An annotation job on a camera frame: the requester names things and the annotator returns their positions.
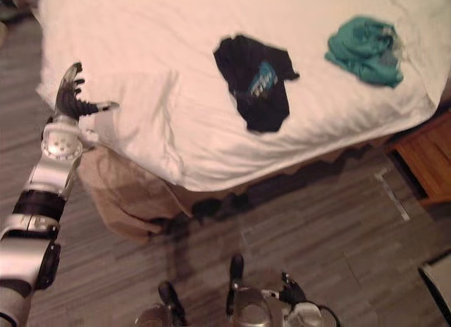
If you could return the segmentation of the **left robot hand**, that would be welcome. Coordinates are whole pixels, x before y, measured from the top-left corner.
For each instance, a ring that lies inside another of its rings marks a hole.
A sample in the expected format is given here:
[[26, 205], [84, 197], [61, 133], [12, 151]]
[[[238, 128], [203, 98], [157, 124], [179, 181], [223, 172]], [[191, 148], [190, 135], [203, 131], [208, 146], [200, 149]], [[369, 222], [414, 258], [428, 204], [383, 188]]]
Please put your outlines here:
[[82, 116], [111, 111], [119, 107], [119, 104], [114, 101], [95, 104], [79, 99], [78, 95], [82, 91], [80, 85], [85, 83], [84, 78], [77, 78], [81, 72], [82, 64], [81, 62], [76, 62], [64, 73], [56, 95], [54, 117], [66, 116], [79, 121]]

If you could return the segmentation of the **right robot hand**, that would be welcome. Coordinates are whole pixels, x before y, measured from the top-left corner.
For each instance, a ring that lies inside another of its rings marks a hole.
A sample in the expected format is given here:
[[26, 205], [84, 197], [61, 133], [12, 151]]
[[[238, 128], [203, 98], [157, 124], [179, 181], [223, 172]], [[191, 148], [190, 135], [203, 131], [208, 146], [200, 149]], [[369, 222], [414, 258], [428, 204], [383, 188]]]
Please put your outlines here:
[[281, 271], [281, 279], [283, 282], [283, 289], [279, 292], [273, 292], [271, 294], [272, 297], [291, 306], [295, 306], [307, 300], [303, 289], [301, 289], [299, 284], [288, 272]]

